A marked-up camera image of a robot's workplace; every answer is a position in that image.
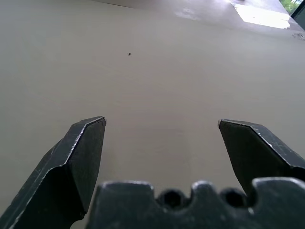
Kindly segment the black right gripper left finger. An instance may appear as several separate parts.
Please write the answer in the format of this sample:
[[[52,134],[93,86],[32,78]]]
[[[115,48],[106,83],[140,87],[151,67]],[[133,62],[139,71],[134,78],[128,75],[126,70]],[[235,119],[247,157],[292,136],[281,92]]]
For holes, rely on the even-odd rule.
[[[106,119],[74,123],[41,159],[0,217],[0,229],[70,229],[87,214],[95,189]]]

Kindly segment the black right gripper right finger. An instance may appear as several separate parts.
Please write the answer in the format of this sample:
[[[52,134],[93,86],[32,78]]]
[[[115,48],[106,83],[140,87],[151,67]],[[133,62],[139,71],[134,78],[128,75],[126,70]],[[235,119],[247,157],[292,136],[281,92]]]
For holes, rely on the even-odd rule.
[[[246,194],[262,177],[293,177],[305,182],[305,159],[263,125],[221,119],[218,122],[235,176]]]

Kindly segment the dark window frame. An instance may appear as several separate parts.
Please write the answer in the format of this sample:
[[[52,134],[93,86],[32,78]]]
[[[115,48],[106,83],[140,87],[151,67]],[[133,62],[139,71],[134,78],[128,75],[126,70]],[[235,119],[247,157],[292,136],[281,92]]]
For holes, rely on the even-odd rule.
[[[302,0],[291,17],[305,31],[305,0]]]

